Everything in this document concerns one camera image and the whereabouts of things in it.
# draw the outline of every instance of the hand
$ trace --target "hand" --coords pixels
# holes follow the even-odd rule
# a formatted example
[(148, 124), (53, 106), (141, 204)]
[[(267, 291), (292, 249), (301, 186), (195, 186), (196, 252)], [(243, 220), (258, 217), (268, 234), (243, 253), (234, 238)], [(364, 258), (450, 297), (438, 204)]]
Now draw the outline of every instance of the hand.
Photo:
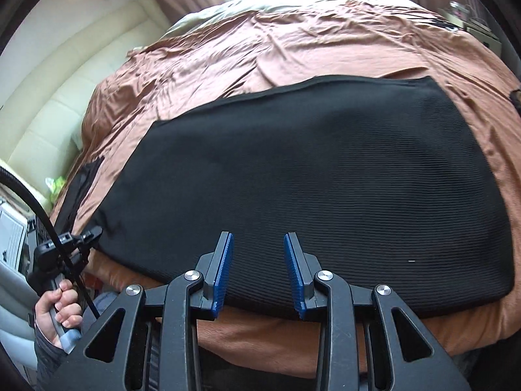
[(65, 328), (76, 328), (81, 325), (82, 311), (77, 304), (77, 292), (72, 289), (72, 283), (68, 279), (61, 281), (57, 290), (44, 292), (35, 306), (37, 327), (53, 346), (62, 348), (53, 320), (50, 318), (49, 310), (53, 305), (57, 312), (56, 320)]

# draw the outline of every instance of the black strap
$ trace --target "black strap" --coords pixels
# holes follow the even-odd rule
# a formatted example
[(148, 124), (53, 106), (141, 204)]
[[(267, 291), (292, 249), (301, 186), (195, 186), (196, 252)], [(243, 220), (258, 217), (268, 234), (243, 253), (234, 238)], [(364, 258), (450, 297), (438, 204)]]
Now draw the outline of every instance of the black strap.
[(69, 189), (67, 189), (62, 208), (54, 223), (54, 228), (59, 234), (69, 232), (74, 227), (77, 210), (80, 208), (81, 202), (94, 182), (94, 178), (103, 160), (104, 157), (100, 157), (80, 167), (69, 184)]

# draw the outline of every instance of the black clamp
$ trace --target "black clamp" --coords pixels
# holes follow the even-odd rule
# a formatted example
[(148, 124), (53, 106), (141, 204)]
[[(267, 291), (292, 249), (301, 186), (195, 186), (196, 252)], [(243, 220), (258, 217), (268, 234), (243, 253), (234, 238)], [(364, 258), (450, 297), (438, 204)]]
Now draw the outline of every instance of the black clamp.
[(233, 235), (222, 232), (213, 253), (169, 285), (145, 291), (129, 285), (101, 314), (56, 371), (53, 391), (148, 389), (148, 362), (156, 317), (162, 317), (158, 389), (201, 389), (197, 319), (214, 320), (224, 303)]
[(364, 325), (369, 391), (470, 391), (426, 326), (392, 291), (349, 285), (284, 238), (293, 302), (300, 317), (321, 322), (317, 391), (358, 391), (356, 322)]

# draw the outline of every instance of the green object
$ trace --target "green object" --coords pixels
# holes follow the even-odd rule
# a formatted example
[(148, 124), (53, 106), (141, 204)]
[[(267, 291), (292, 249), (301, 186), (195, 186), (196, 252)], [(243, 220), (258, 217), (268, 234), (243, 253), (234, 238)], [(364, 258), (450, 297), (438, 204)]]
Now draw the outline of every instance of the green object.
[(54, 205), (54, 203), (56, 203), (56, 200), (58, 199), (58, 196), (60, 195), (60, 191), (65, 186), (66, 182), (67, 182), (67, 180), (63, 176), (60, 176), (57, 179), (45, 178), (45, 184), (47, 185), (47, 187), (50, 190), (49, 200), (51, 203), (53, 203), (53, 205)]

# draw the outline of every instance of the finger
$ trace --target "finger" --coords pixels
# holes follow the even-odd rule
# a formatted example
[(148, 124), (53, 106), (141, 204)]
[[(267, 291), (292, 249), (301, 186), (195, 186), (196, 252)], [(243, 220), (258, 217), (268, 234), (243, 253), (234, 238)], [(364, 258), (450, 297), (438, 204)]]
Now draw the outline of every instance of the finger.
[(72, 315), (66, 321), (63, 321), (62, 325), (66, 328), (72, 329), (81, 325), (83, 318), (80, 315)]
[(75, 289), (68, 289), (62, 292), (62, 298), (54, 305), (56, 310), (60, 311), (65, 306), (77, 302), (77, 292)]
[(61, 309), (58, 313), (56, 313), (56, 320), (58, 322), (66, 321), (69, 317), (73, 315), (81, 315), (81, 307), (79, 304), (74, 303), (70, 304), (63, 309)]
[(35, 306), (35, 313), (37, 316), (48, 313), (54, 303), (58, 302), (62, 297), (62, 290), (45, 291), (38, 300)]
[(68, 279), (64, 279), (60, 282), (60, 289), (62, 291), (67, 291), (68, 289), (72, 289), (72, 282)]

